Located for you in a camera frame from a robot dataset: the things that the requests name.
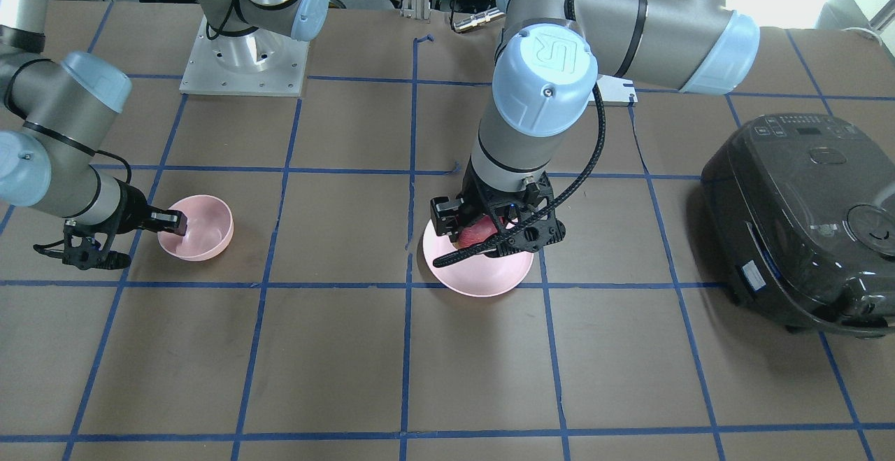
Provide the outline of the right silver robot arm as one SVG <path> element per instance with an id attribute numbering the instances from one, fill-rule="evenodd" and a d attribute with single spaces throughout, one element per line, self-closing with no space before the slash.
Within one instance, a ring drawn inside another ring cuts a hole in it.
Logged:
<path id="1" fill-rule="evenodd" d="M 48 0 L 2 0 L 2 104 L 22 120 L 2 132 L 2 200 L 63 221 L 63 237 L 33 250 L 77 269 L 126 269 L 117 235 L 156 232 L 174 257 L 202 261 L 233 238 L 232 212 L 217 197 L 186 197 L 162 209 L 93 159 L 130 97 L 130 78 L 86 52 L 44 57 Z M 263 34 L 311 41 L 329 0 L 199 0 L 206 37 L 217 45 Z"/>

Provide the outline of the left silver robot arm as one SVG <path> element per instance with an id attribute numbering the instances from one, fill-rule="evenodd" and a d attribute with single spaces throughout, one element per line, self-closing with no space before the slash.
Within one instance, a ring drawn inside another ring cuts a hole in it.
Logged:
<path id="1" fill-rule="evenodd" d="M 492 97 L 461 191 L 431 201 L 438 236 L 458 242 L 437 269 L 562 241 L 556 208 L 594 170 L 606 136 L 600 76 L 722 95 L 759 49 L 754 19 L 726 0 L 496 0 L 506 15 Z"/>

